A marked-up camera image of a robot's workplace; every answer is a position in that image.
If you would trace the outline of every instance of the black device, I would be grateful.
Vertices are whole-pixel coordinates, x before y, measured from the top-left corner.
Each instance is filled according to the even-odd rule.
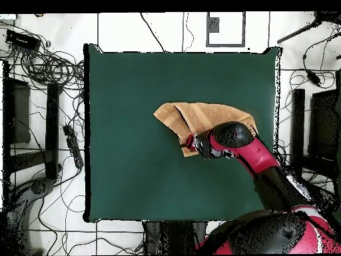
[[[70,153],[75,160],[75,166],[77,169],[82,169],[84,167],[83,158],[81,152],[79,151],[79,146],[77,138],[73,128],[70,125],[65,125],[63,127],[65,136],[67,137],[67,147],[70,149]]]
[[[335,111],[337,100],[338,90],[323,91],[312,95],[309,154],[336,160],[340,132],[340,116]]]
[[[16,33],[10,29],[7,30],[6,43],[12,44],[16,47],[20,47],[30,51],[38,51],[41,40],[29,35]]]
[[[29,125],[29,97],[31,88],[27,82],[12,78],[8,80],[7,86],[11,94],[8,96],[8,103],[11,105],[9,107],[11,111],[9,115],[14,119],[11,128],[11,144],[29,143],[31,133],[29,128],[24,125]]]

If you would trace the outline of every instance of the white tiled floor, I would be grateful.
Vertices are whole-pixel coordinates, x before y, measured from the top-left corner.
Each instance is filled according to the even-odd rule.
[[[313,20],[312,12],[246,12],[246,45],[245,48],[206,48],[206,13],[145,13],[144,17],[151,25],[151,29],[155,32],[159,41],[166,51],[181,52],[182,51],[182,19],[184,16],[184,43],[183,49],[186,52],[253,52],[262,53],[268,46],[278,46],[276,41],[281,37],[305,26]],[[83,59],[84,43],[99,43],[103,51],[161,51],[159,44],[155,41],[147,26],[138,13],[105,13],[105,14],[46,14],[43,17],[36,18],[34,15],[19,15],[15,24],[18,27],[29,30],[32,33],[40,34],[51,42],[50,51],[63,51],[70,53],[78,63]],[[285,104],[285,99],[290,91],[290,76],[295,69],[302,68],[302,56],[308,46],[328,37],[333,25],[323,24],[320,27],[307,31],[297,37],[284,42],[284,52],[281,60],[281,107]],[[341,38],[331,41],[325,52],[324,70],[337,70],[341,67],[341,61],[335,58],[339,55],[338,44]],[[0,38],[0,49],[6,47],[2,38]],[[320,69],[324,44],[312,48],[308,52],[306,65],[309,69]],[[65,53],[59,54],[66,59],[73,58]],[[297,71],[297,75],[292,83],[299,83],[302,79],[306,80],[303,71]],[[321,89],[313,86],[310,82],[303,84],[306,90],[306,109],[309,109],[311,94],[319,92]],[[75,91],[67,91],[72,97],[78,93]],[[38,90],[31,91],[31,120],[30,126],[37,136],[38,142],[42,148],[45,146],[45,121],[43,117],[46,110],[39,108],[46,106],[46,94]],[[72,99],[63,93],[60,98],[60,124],[64,125],[65,114],[73,117],[74,110]],[[280,112],[280,120],[290,116],[287,110]],[[83,140],[81,128],[76,126],[79,139]],[[279,137],[285,144],[290,142],[290,119],[280,125]],[[308,122],[306,124],[306,141],[308,137]],[[60,163],[69,156],[65,136],[62,129],[59,135],[59,161]],[[80,148],[83,148],[83,142],[80,142]],[[27,150],[18,149],[18,147],[30,149],[37,148],[34,139],[29,145],[17,145],[16,154],[24,153]],[[21,172],[16,176],[12,176],[12,181],[20,184],[32,177],[32,175],[43,166],[36,166]],[[68,158],[64,164],[63,179],[67,179],[76,173],[72,158]],[[62,246],[62,238],[65,230],[68,231],[67,252],[70,255],[114,255],[120,251],[118,245],[124,248],[136,248],[143,238],[143,228],[141,223],[136,221],[100,221],[97,224],[85,223],[83,221],[84,197],[85,194],[85,173],[82,172],[67,188],[68,183],[56,188],[50,195],[45,198],[42,221],[57,231],[58,239],[52,248],[50,255],[65,255]],[[38,222],[37,213],[40,209],[41,201],[37,201],[33,207],[30,216],[30,237],[31,244],[34,248],[43,247],[45,254],[55,240],[55,234],[46,230],[40,222]],[[208,224],[207,233],[212,231],[218,225],[218,221],[212,221]],[[116,233],[117,231],[132,231],[135,233]],[[76,244],[89,243],[73,248]]]

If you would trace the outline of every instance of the metal stand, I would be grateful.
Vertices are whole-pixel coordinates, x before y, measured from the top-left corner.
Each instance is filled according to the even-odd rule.
[[[307,25],[307,26],[305,26],[305,27],[303,27],[303,28],[301,28],[301,29],[295,31],[294,33],[291,33],[291,34],[289,34],[289,35],[287,35],[287,36],[281,38],[280,40],[277,41],[277,43],[280,44],[280,43],[282,43],[282,42],[285,42],[285,41],[287,41],[288,39],[293,38],[293,37],[295,37],[295,36],[297,36],[297,35],[299,35],[299,34],[305,32],[305,31],[308,31],[308,30],[311,29],[312,27],[318,27],[318,26],[321,25],[321,24],[322,24],[322,21],[320,21],[320,20],[318,20],[318,19],[315,19],[311,24],[309,24],[309,25]]]
[[[291,33],[291,34],[281,38],[280,40],[277,41],[277,43],[280,44],[280,43],[282,43],[282,42],[284,42],[290,38],[293,38],[293,37],[305,32],[305,31],[308,31],[312,27],[318,27],[319,25],[321,25],[325,21],[329,22],[329,23],[335,23],[337,25],[341,25],[341,13],[340,12],[316,11],[316,12],[314,12],[314,16],[315,16],[315,20],[311,24],[295,31],[294,33]]]
[[[11,101],[13,95],[11,80],[5,79],[3,90],[3,112],[4,131],[11,130],[13,126],[12,111],[13,105],[6,103]],[[27,182],[14,189],[3,185],[3,212],[6,218],[6,226],[2,232],[2,242],[14,240],[18,244],[17,252],[20,255],[32,255],[31,249],[27,246],[28,220],[34,202],[45,197],[54,188],[61,165],[58,164],[59,152],[59,95],[62,89],[58,84],[47,86],[47,115],[45,149],[32,153],[24,153],[11,156],[9,139],[4,136],[3,141],[3,178],[6,183],[14,172],[45,164],[45,177]]]

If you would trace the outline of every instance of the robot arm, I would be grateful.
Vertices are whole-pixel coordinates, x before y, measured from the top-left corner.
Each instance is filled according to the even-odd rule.
[[[244,124],[223,123],[190,135],[184,146],[206,159],[237,158],[251,174],[266,209],[216,228],[198,254],[341,253],[334,231],[317,209],[322,207],[319,193],[311,193],[281,168]]]
[[[252,176],[265,209],[289,211],[311,203],[304,186],[295,185],[293,176],[286,174],[262,141],[242,123],[223,123],[191,135],[186,147],[207,159],[237,158]]]

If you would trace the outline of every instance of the black bar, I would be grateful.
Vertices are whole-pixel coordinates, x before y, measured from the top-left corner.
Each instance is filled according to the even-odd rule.
[[[59,147],[59,95],[61,87],[58,83],[50,83],[47,86],[46,102],[46,133],[45,148],[52,154],[52,160],[45,164],[45,175],[48,179],[56,180],[58,168]]]
[[[295,89],[292,92],[292,120],[290,131],[291,166],[301,171],[304,146],[304,100],[305,90]]]
[[[25,170],[53,160],[52,151],[37,151],[11,156],[11,173]]]
[[[287,41],[288,39],[293,38],[293,37],[295,37],[295,36],[297,36],[297,35],[299,35],[299,34],[305,32],[305,31],[308,31],[308,30],[311,29],[312,27],[318,27],[318,26],[321,25],[321,24],[322,24],[321,21],[317,21],[317,20],[315,19],[311,24],[309,24],[309,25],[307,25],[307,26],[305,26],[305,27],[303,27],[303,28],[301,28],[301,29],[295,31],[294,33],[291,33],[291,34],[289,34],[289,35],[287,35],[287,36],[281,38],[280,40],[277,41],[277,43],[280,44],[280,43],[282,43],[282,42],[284,42],[284,41]]]

